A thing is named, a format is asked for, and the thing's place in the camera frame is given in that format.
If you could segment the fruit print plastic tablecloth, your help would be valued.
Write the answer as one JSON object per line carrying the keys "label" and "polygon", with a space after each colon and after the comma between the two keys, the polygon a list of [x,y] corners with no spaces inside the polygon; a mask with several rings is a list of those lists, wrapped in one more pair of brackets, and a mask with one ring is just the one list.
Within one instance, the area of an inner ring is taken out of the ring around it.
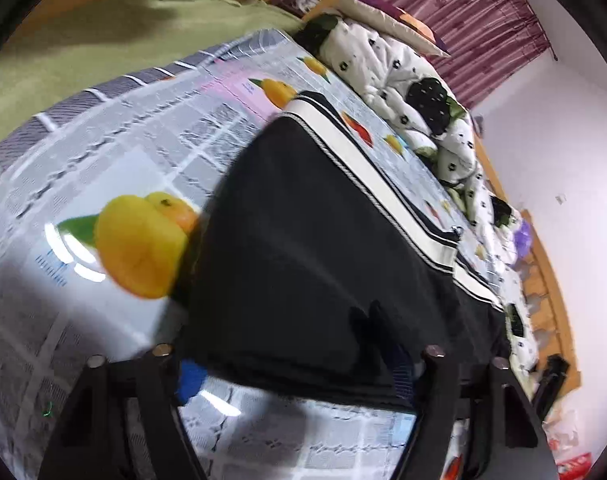
{"label": "fruit print plastic tablecloth", "polygon": [[522,304],[514,242],[481,203],[431,174],[425,136],[392,129],[285,32],[262,29],[96,84],[0,143],[0,455],[37,477],[55,419],[93,353],[131,358],[172,335],[179,252],[217,184],[261,128],[304,90],[459,249],[505,304]]}

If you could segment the maroon curtain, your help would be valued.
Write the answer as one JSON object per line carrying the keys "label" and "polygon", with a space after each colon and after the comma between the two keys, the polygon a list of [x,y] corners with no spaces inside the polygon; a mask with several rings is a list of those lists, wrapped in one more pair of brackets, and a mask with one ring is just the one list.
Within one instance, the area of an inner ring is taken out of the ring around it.
{"label": "maroon curtain", "polygon": [[383,0],[427,25],[449,53],[430,59],[472,108],[539,55],[549,38],[527,0]]}

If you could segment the white floral quilt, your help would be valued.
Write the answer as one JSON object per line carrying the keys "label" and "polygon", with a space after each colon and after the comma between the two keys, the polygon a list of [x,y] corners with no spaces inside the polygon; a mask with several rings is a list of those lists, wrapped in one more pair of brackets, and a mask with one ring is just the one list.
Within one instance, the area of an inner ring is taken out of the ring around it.
{"label": "white floral quilt", "polygon": [[295,40],[332,70],[426,162],[479,238],[507,305],[511,361],[528,380],[539,362],[520,280],[513,269],[515,238],[527,226],[521,214],[492,192],[477,157],[473,118],[427,61],[422,44],[400,39],[337,14],[313,18]]}

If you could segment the purple plush toy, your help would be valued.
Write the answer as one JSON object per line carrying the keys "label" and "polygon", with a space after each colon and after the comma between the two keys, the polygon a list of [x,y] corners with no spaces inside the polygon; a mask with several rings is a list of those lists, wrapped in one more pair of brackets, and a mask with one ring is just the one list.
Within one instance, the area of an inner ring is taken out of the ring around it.
{"label": "purple plush toy", "polygon": [[516,261],[523,260],[529,254],[532,245],[531,225],[527,220],[523,220],[514,232],[514,245]]}

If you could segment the black pants with white stripe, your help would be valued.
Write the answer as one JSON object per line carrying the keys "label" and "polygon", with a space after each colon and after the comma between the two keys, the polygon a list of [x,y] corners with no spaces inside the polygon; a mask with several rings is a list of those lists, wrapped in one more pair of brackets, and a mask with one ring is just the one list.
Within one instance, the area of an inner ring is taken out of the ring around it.
{"label": "black pants with white stripe", "polygon": [[183,257],[181,356],[238,385],[407,410],[428,346],[470,370],[509,354],[460,233],[417,210],[322,94],[238,155]]}

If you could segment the green bed sheet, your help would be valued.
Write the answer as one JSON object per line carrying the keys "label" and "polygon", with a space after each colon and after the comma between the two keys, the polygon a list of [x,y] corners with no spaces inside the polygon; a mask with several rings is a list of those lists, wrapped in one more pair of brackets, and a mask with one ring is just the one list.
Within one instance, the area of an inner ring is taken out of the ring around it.
{"label": "green bed sheet", "polygon": [[0,51],[0,142],[32,115],[125,73],[164,67],[264,28],[302,22],[258,0],[95,0]]}

